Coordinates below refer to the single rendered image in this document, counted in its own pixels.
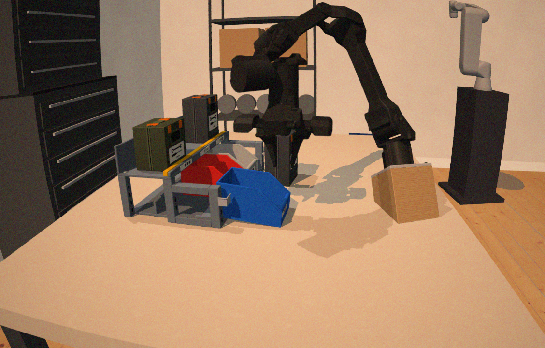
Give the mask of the red open bin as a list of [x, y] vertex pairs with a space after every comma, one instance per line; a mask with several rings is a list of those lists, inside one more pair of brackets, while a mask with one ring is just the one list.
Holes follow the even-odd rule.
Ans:
[[204, 154], [181, 171], [181, 182], [216, 185], [232, 167], [243, 168], [227, 155]]

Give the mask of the blue bin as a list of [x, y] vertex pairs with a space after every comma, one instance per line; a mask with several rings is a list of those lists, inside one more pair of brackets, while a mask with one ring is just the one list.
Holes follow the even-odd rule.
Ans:
[[223, 218], [281, 227], [291, 192], [270, 172], [232, 167], [216, 185], [221, 185], [222, 198], [231, 193]]

